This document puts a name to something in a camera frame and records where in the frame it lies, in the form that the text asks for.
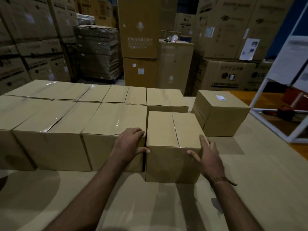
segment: person's right hand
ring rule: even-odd
[[[209,141],[210,146],[208,146],[203,135],[200,135],[200,143],[202,147],[201,159],[192,150],[188,150],[187,154],[196,160],[201,174],[209,181],[216,177],[225,177],[225,168],[216,148],[216,143]]]

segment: hand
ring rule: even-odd
[[[200,135],[200,143],[202,147],[202,158],[194,151],[188,150],[187,154],[190,155],[199,165],[201,174],[210,181],[216,177],[225,177],[225,168],[216,148],[216,143],[209,141],[208,146],[205,138]]]
[[[128,164],[136,155],[149,153],[150,150],[146,147],[137,148],[143,134],[144,131],[140,128],[127,128],[115,141],[111,155]]]

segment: person's right arm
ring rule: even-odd
[[[188,150],[187,154],[197,161],[201,174],[211,183],[224,212],[229,230],[263,230],[228,181],[212,181],[214,178],[225,177],[225,168],[215,142],[209,141],[210,145],[208,146],[202,135],[200,135],[200,142],[202,146],[202,158],[191,150]]]

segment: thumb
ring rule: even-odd
[[[136,155],[141,154],[141,153],[150,153],[150,149],[148,149],[147,147],[139,147],[136,150]]]
[[[188,150],[186,153],[187,153],[191,158],[195,159],[195,161],[197,161],[198,163],[201,162],[200,157],[199,157],[198,154],[195,153],[194,151]]]

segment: bracelet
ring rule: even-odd
[[[235,184],[234,182],[231,182],[231,181],[230,181],[228,178],[226,178],[226,177],[215,177],[215,178],[213,178],[213,179],[210,180],[210,185],[211,185],[211,187],[213,187],[213,184],[214,184],[215,182],[218,182],[218,181],[227,181],[227,182],[229,182],[231,185],[237,186],[237,184]]]

